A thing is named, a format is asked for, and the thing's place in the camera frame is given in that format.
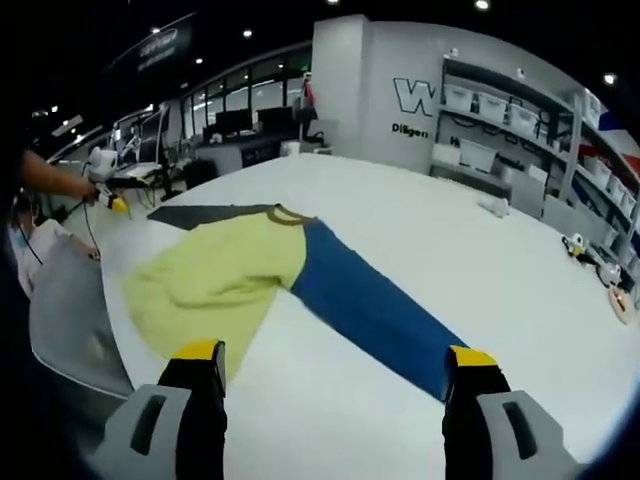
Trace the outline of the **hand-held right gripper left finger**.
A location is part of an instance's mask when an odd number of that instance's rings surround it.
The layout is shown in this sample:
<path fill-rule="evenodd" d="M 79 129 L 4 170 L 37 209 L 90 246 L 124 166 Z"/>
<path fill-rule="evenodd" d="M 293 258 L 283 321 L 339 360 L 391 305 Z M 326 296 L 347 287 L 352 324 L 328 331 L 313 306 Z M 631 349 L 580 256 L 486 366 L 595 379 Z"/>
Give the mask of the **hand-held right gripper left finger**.
<path fill-rule="evenodd" d="M 92 468 L 102 479 L 222 479 L 225 396 L 225 343 L 185 345 L 107 420 Z"/>

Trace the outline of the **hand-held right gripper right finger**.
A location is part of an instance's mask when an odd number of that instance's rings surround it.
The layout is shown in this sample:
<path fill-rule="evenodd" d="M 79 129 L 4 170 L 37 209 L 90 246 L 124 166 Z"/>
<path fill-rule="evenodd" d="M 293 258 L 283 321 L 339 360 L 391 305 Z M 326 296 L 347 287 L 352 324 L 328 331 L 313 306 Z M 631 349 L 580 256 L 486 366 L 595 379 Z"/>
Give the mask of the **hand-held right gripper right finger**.
<path fill-rule="evenodd" d="M 529 394 L 510 388 L 495 359 L 447 352 L 442 421 L 447 479 L 572 479 L 580 464 L 561 425 Z"/>

